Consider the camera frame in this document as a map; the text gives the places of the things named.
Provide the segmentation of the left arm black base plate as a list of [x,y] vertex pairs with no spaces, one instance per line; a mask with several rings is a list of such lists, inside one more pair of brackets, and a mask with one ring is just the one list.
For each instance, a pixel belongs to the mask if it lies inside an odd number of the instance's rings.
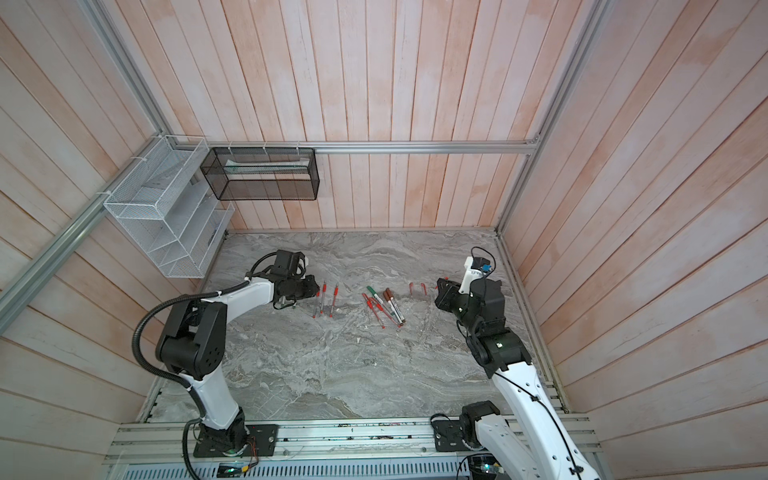
[[200,427],[193,456],[270,457],[274,454],[279,426],[277,424],[233,425],[229,430]]

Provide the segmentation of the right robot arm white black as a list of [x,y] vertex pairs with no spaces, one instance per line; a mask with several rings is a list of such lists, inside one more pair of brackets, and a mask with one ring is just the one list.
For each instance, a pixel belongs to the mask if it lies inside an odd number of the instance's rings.
[[512,479],[598,479],[555,411],[530,353],[506,326],[501,283],[478,278],[464,288],[440,278],[435,304],[455,315],[473,358],[523,432],[518,438],[492,402],[476,402],[462,409],[463,442],[492,455]]

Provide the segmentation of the red gel pen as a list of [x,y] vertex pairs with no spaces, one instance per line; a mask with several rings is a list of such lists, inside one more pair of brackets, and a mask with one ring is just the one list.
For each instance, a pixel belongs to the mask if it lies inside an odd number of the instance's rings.
[[321,300],[321,292],[319,291],[316,294],[316,296],[315,296],[315,302],[314,302],[314,307],[313,307],[313,312],[312,312],[312,318],[313,319],[316,318],[318,313],[320,312],[321,302],[322,302],[322,300]]
[[319,303],[319,314],[320,315],[323,315],[324,310],[325,310],[326,292],[327,292],[327,283],[324,282],[323,285],[322,285],[322,288],[321,288],[321,293],[320,293],[320,303]]
[[333,316],[334,316],[334,312],[335,312],[335,308],[336,308],[336,301],[337,301],[337,296],[338,296],[338,291],[339,291],[339,286],[337,284],[337,285],[334,286],[334,290],[333,290],[331,305],[329,307],[329,312],[328,312],[329,318],[333,318]]
[[386,325],[381,320],[381,318],[379,317],[379,315],[378,315],[378,313],[376,311],[376,307],[374,306],[373,300],[366,293],[362,293],[362,296],[363,296],[363,298],[364,298],[364,300],[366,302],[366,305],[367,305],[368,309],[371,311],[374,319],[378,322],[378,324],[380,325],[380,327],[382,329],[386,329]]

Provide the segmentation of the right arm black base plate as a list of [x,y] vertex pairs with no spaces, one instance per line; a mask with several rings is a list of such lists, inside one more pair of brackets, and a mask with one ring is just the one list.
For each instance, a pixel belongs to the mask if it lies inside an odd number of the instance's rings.
[[464,437],[460,420],[437,415],[429,420],[433,430],[434,447],[438,452],[469,452],[480,450]]

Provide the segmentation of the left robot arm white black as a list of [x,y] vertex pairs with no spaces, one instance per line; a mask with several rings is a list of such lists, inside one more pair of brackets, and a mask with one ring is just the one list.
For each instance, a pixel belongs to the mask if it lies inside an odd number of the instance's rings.
[[306,273],[303,253],[277,250],[262,259],[273,263],[264,269],[254,264],[235,286],[173,302],[156,346],[157,360],[181,380],[198,408],[200,440],[225,456],[243,453],[249,440],[245,414],[222,370],[227,325],[258,307],[292,307],[320,291]]

